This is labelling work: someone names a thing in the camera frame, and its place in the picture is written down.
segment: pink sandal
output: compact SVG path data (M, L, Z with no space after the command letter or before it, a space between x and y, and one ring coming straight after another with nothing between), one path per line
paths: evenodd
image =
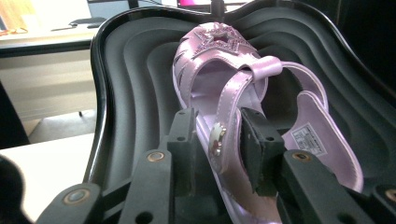
M210 22L187 33L174 60L173 79L183 108L198 110L197 133L233 223L280 222L276 197L252 193L239 153L241 112L262 112L268 77L289 69L303 91L298 117L283 134L286 149L307 150L336 175L340 184L361 191L362 172L347 141L329 115L326 92L306 67L278 58L260 58L231 26Z

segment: bolt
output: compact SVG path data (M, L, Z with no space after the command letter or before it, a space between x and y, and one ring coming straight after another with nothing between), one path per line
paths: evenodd
M82 203L89 197L90 191L88 189L75 189L64 197L64 203L67 205Z
M149 161L161 161L161 160L163 160L164 157L165 157L165 155L161 152L152 152L152 153L148 154Z
M298 161L311 161L311 157L303 152L293 153L292 157Z

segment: desk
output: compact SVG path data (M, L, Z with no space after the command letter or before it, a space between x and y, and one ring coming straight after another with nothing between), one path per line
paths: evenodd
M1 36L0 79L22 122L96 108L97 29Z
M36 221L58 193L82 182L93 133L0 150L20 169L24 181L22 210Z

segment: white surface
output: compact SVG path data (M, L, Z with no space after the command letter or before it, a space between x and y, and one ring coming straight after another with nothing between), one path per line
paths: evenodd
M36 23L43 30L63 27L70 21L91 17L85 0L31 0L31 2L35 8Z
M20 169L24 181L22 210L36 221L64 189L82 182L93 133L0 150Z
M162 0L161 3L169 7L177 7L177 0Z

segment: sandal strap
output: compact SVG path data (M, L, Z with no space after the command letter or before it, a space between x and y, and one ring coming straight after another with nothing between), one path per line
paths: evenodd
M321 107L328 110L328 102L325 90L318 78L306 67L297 63L281 63L275 57L264 57L256 64L247 64L251 70L240 70L224 86L219 98L218 111L216 115L215 128L212 130L209 139L209 158L212 166L219 174L228 168L228 153L221 152L226 148L233 148L227 144L233 143L233 137L227 130L234 128L233 120L237 104L246 87L261 78L268 78L280 74L282 67L288 68L300 81L303 91L312 92L320 102Z
M215 60L228 64L236 71L260 56L233 27L218 22L201 24L188 32L180 41L174 60L174 76L180 96L191 106L191 89L200 70ZM266 80L258 83L256 92L264 96Z

